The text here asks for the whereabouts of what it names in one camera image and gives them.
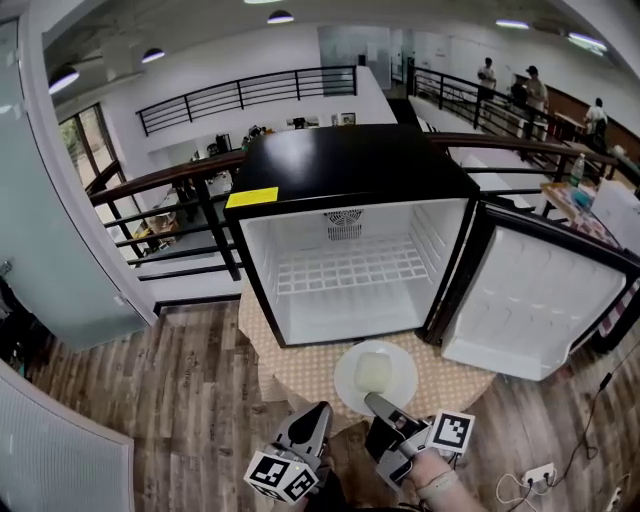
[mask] refrigerator shelf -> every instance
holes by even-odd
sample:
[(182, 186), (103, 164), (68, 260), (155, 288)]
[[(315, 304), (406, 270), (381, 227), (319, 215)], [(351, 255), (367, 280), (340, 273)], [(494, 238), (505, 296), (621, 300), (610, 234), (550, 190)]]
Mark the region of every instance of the refrigerator shelf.
[(408, 235), (331, 242), (278, 260), (278, 295), (411, 279), (431, 281)]

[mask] refrigerator top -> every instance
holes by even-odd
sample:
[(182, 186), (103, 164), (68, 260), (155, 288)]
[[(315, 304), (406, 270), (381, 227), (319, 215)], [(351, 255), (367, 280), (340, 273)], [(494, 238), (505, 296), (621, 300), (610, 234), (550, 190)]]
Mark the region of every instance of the refrigerator top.
[[(292, 130), (257, 139), (232, 193), (272, 187), (278, 188), (277, 204), (287, 203), (290, 211), (298, 209), (291, 202), (310, 199), (342, 207), (476, 197), (479, 192), (421, 130), (393, 124)], [(264, 206), (273, 211), (275, 204)], [(247, 206), (233, 208), (234, 215), (245, 209), (258, 213)]]

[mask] plastic bottle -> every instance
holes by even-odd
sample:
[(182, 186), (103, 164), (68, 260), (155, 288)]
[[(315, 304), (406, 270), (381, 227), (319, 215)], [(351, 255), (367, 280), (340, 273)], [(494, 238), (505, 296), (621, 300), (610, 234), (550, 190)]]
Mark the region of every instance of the plastic bottle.
[(573, 187), (578, 187), (582, 181), (582, 175), (584, 174), (584, 153), (580, 153), (580, 156), (573, 164), (571, 169), (571, 176), (569, 176), (569, 184)]

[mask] yellow sticker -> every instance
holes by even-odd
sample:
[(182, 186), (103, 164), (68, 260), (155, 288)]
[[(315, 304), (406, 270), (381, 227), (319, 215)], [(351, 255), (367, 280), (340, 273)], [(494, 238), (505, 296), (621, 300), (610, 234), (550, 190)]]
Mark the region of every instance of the yellow sticker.
[(278, 200), (278, 187), (260, 188), (247, 192), (236, 192), (229, 196), (226, 208), (248, 206), (250, 204), (273, 203)]

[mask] mini fridge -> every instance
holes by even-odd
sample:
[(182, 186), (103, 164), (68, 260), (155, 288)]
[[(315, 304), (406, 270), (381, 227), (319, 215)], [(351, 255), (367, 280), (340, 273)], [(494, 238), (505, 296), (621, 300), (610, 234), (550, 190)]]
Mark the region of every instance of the mini fridge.
[(225, 216), (283, 348), (416, 330), (443, 357), (539, 380), (640, 273), (621, 251), (481, 199), (407, 125), (262, 137)]

